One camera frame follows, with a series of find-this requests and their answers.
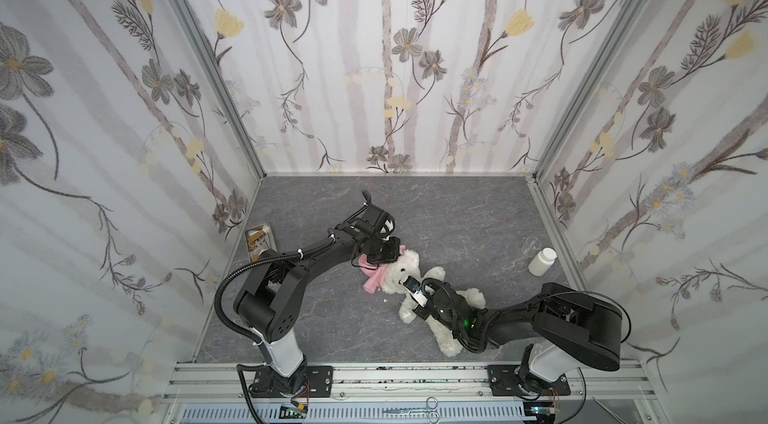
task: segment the robotic arm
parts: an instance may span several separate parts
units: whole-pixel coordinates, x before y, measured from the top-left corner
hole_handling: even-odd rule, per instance
[[[400,239],[392,236],[395,220],[371,202],[333,229],[328,238],[307,250],[277,253],[267,250],[259,260],[236,269],[220,284],[214,310],[222,322],[254,341],[269,366],[270,390],[294,396],[306,383],[306,357],[296,343],[293,326],[299,317],[306,286],[335,265],[351,262],[361,254],[372,265],[395,262]],[[221,309],[221,296],[232,280],[249,272],[234,301],[234,311],[246,328],[229,320]],[[475,309],[456,294],[449,283],[412,277],[403,284],[414,300],[414,312],[422,319],[433,317],[451,330],[469,352],[483,352],[487,345],[543,336],[546,341],[529,346],[517,368],[511,388],[525,396],[544,395],[562,374],[578,366],[615,371],[619,368],[621,312],[588,293],[556,283],[527,301],[501,309]],[[252,371],[247,366],[240,369]],[[245,381],[240,373],[245,389]],[[260,396],[251,388],[252,396]]]

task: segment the metal tray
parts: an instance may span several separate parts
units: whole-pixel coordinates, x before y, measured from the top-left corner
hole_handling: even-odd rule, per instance
[[[259,224],[245,231],[245,247],[251,262],[256,262],[267,249],[277,251],[275,236],[268,223]]]

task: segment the plush toy head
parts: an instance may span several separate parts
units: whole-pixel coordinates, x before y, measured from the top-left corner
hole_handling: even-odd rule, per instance
[[[384,280],[381,284],[382,290],[388,294],[405,294],[408,291],[403,283],[409,276],[421,280],[422,275],[418,272],[418,254],[415,250],[408,249],[398,260],[389,264]]]

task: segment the plush toy arm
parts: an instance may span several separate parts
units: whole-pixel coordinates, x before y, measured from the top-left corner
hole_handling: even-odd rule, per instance
[[[413,312],[413,307],[416,303],[411,299],[410,295],[407,295],[405,300],[400,304],[400,319],[406,324],[410,324],[416,318],[416,313]]]
[[[446,278],[446,270],[440,267],[439,265],[437,267],[432,267],[430,270],[428,270],[424,274],[424,279],[427,279],[428,277],[431,277],[437,280],[443,280]]]

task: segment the white stuffed animal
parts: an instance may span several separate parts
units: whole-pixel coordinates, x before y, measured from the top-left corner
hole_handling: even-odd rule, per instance
[[[409,275],[412,275],[419,281],[427,277],[443,280],[446,277],[446,271],[442,267],[432,267],[424,276],[421,276],[418,270],[418,254],[410,249],[400,256],[395,263],[389,265],[381,287],[388,294],[406,294],[405,300],[400,305],[400,319],[406,324],[410,324],[416,318],[413,308],[417,306],[416,301],[411,299],[406,287],[402,284],[406,282]],[[478,309],[485,308],[485,296],[474,287],[467,290],[458,290],[456,294],[463,296],[472,307]],[[429,329],[435,334],[437,345],[443,354],[453,357],[462,350],[461,343],[453,339],[453,335],[447,327],[437,322],[431,316],[427,318],[426,322],[429,325]]]

